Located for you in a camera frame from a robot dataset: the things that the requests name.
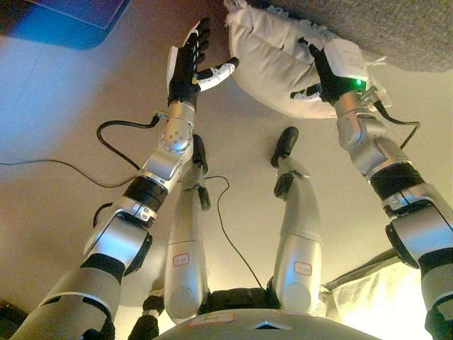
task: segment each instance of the sticker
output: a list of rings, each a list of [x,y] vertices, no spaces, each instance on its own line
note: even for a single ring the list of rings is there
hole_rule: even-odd
[[[294,272],[305,276],[311,276],[311,264],[296,261],[294,262]]]
[[[202,324],[225,324],[236,320],[234,313],[221,313],[216,315],[208,315],[206,317],[197,317],[188,323],[189,327],[196,327]]]
[[[190,262],[190,259],[189,259],[188,253],[175,255],[173,257],[173,266],[174,267],[184,266],[185,264],[188,264],[189,262]]]
[[[298,312],[293,312],[292,310],[272,310],[275,314],[279,315],[310,315],[307,313],[298,313]]]

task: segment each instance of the fabric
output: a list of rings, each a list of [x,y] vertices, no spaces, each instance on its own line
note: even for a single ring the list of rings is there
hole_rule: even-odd
[[[388,260],[364,277],[332,290],[343,324],[383,340],[431,340],[420,271]]]
[[[251,0],[275,5],[323,24],[361,48],[386,55],[408,71],[443,72],[453,67],[451,0]]]
[[[285,115],[335,118],[335,109],[321,99],[295,101],[290,94],[319,83],[308,45],[299,39],[322,49],[336,34],[308,20],[288,18],[278,8],[264,11],[249,6],[245,0],[225,0],[224,4],[230,12],[226,17],[230,53],[240,61],[233,74],[238,85],[254,99]],[[368,64],[382,59],[367,52],[362,54]],[[374,77],[370,77],[367,85],[379,89],[385,106],[391,104]]]

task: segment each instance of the humanoid robot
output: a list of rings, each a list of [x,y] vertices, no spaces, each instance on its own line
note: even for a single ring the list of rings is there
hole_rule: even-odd
[[[207,48],[209,20],[201,20],[168,59],[168,113],[159,145],[110,214],[100,220],[84,249],[84,262],[64,276],[28,316],[13,340],[114,339],[113,320],[122,277],[142,265],[149,233],[166,196],[182,179],[178,214],[171,227],[164,304],[176,327],[159,339],[375,339],[331,320],[313,317],[321,272],[319,212],[306,170],[289,153],[297,138],[285,130],[271,163],[278,168],[275,195],[286,202],[274,276],[266,289],[211,293],[195,214],[209,205],[207,163],[193,135],[197,96],[227,78],[239,61],[198,72]],[[427,330],[449,339],[453,322],[453,212],[424,182],[408,157],[368,109],[385,109],[365,91],[367,75],[355,44],[334,39],[309,46],[321,84],[292,94],[315,93],[335,107],[340,144],[382,200],[391,223],[386,233],[399,257],[422,271]],[[192,161],[188,172],[185,164]],[[159,311],[150,312],[156,317]]]

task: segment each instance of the gray blanket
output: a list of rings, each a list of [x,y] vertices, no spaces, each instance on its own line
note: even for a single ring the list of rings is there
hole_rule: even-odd
[[[453,68],[452,0],[252,0],[320,23],[409,71]]]

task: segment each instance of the red label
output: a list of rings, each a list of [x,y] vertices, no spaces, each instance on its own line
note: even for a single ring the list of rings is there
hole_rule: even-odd
[[[296,261],[294,262],[294,272],[305,276],[311,276],[311,264]]]
[[[173,257],[173,266],[175,266],[175,267],[184,266],[185,264],[188,264],[189,262],[190,262],[190,259],[189,259],[188,253],[175,255]]]

